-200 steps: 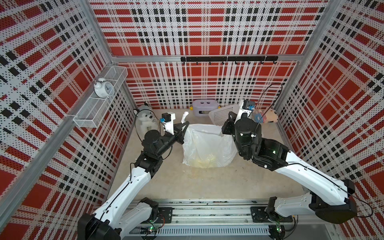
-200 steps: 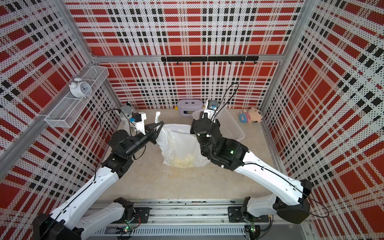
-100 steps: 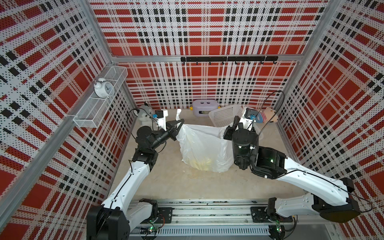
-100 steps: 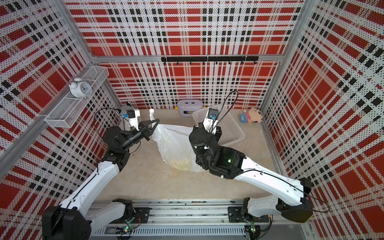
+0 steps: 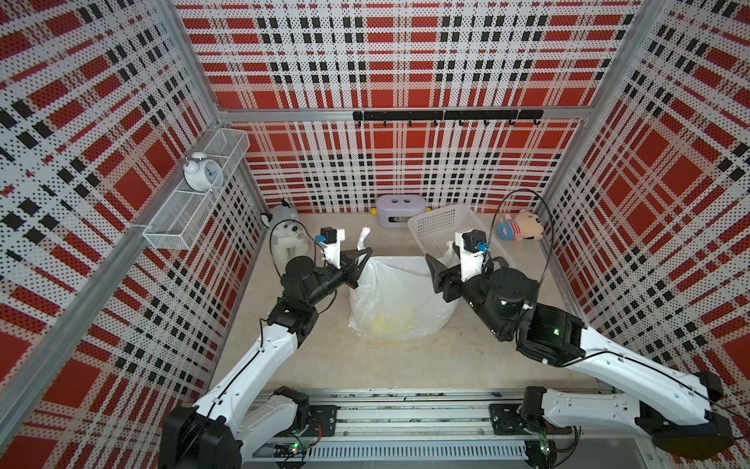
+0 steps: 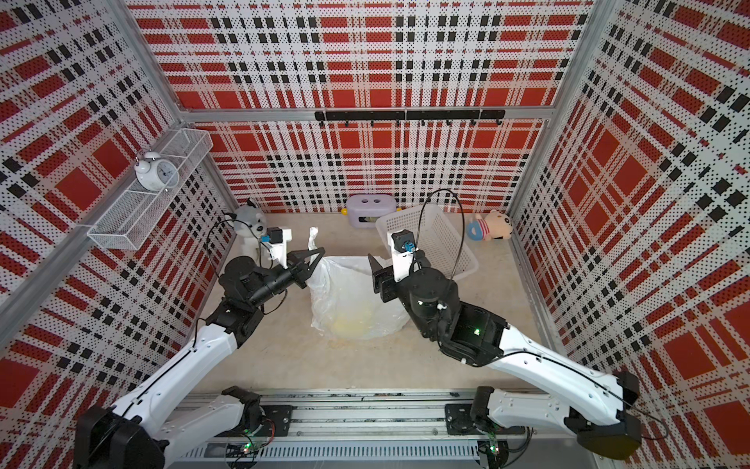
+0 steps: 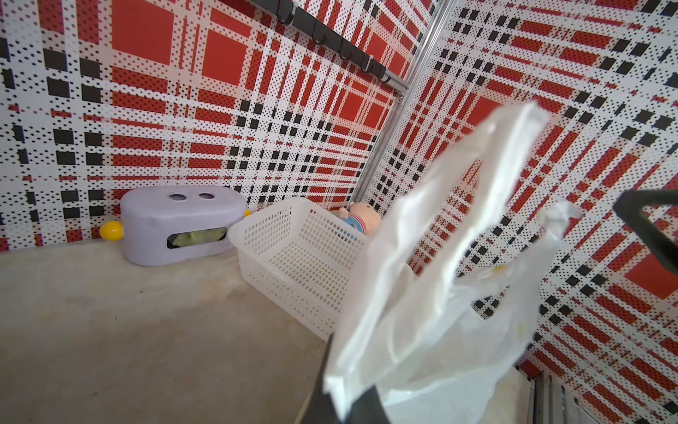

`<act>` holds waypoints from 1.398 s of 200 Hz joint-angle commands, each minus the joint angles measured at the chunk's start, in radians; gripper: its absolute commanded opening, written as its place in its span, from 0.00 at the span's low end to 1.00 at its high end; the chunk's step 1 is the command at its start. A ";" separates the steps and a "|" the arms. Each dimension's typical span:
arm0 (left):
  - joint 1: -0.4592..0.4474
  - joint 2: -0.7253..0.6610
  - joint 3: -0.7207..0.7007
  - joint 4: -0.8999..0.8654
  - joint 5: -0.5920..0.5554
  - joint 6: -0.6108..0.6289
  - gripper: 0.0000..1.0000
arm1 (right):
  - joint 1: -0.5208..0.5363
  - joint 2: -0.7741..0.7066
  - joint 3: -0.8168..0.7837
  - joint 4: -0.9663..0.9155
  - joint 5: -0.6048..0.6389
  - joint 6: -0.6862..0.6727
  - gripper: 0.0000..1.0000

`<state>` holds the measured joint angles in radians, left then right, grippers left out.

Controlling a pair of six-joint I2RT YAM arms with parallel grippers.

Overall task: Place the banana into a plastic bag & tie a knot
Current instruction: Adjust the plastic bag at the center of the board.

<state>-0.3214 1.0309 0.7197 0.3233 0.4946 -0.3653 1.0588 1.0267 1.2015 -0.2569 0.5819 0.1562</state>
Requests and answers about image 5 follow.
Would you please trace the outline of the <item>white perforated plastic basket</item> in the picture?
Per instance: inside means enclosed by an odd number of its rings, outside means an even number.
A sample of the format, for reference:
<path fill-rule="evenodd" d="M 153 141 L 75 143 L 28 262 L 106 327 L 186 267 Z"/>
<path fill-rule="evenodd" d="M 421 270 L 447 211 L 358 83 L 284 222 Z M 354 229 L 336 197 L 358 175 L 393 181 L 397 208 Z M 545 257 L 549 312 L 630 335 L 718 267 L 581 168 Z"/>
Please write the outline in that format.
<path fill-rule="evenodd" d="M 459 255 L 448 252 L 452 249 L 456 233 L 480 230 L 489 233 L 489 228 L 468 207 L 451 205 L 414 216 L 407 227 L 423 254 L 434 256 L 439 262 L 454 267 L 460 264 Z"/>

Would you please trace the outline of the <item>translucent white plastic bag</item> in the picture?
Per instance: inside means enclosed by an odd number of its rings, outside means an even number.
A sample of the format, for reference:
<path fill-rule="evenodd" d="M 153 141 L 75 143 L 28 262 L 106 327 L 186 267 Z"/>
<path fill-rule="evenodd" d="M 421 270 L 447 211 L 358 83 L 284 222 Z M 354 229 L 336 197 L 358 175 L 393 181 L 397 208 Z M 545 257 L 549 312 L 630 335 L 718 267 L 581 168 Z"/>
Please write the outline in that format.
<path fill-rule="evenodd" d="M 348 326 L 358 335 L 373 337 L 369 323 L 380 313 L 411 311 L 414 328 L 412 338 L 417 339 L 441 331 L 458 307 L 457 300 L 445 303 L 435 293 L 425 256 L 417 251 L 392 255 L 373 255 L 366 263 L 359 287 L 350 293 Z"/>

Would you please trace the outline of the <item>yellow banana bunch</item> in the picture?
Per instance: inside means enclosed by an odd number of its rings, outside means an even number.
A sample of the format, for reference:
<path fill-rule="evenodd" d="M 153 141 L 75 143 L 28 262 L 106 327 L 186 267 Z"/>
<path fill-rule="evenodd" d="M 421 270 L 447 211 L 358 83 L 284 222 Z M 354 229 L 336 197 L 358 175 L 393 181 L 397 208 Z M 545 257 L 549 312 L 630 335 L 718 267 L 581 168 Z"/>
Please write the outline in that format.
<path fill-rule="evenodd" d="M 412 338 L 414 328 L 411 311 L 380 313 L 369 323 L 369 333 L 376 338 L 406 340 Z"/>

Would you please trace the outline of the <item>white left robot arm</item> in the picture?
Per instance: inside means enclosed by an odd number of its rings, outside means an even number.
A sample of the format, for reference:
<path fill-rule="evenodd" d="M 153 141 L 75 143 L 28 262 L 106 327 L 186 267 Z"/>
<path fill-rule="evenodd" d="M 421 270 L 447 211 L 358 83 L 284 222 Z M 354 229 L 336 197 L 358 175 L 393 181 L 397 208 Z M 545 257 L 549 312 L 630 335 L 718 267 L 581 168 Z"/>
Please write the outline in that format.
<path fill-rule="evenodd" d="M 287 263 L 281 297 L 249 351 L 195 404 L 177 406 L 166 417 L 159 467 L 239 468 L 272 437 L 307 427 L 305 393 L 282 386 L 259 408 L 253 404 L 312 332 L 320 316 L 318 303 L 341 285 L 357 288 L 371 254 L 371 248 L 346 250 L 338 264 L 323 267 L 306 256 Z"/>

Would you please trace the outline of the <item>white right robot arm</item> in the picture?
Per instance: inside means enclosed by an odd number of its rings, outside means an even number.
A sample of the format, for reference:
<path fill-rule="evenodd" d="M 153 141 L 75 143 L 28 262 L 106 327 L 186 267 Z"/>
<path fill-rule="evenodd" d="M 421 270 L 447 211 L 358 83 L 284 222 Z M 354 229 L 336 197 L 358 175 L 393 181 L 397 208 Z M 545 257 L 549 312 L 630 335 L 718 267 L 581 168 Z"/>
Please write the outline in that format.
<path fill-rule="evenodd" d="M 732 422 L 713 406 L 724 396 L 711 372 L 675 371 L 613 342 L 580 318 L 537 300 L 538 281 L 510 267 L 493 269 L 480 254 L 447 267 L 427 256 L 435 293 L 463 299 L 500 342 L 525 357 L 587 374 L 611 394 L 577 394 L 542 386 L 525 390 L 521 420 L 533 431 L 578 426 L 648 437 L 662 451 L 709 459 L 736 442 Z"/>

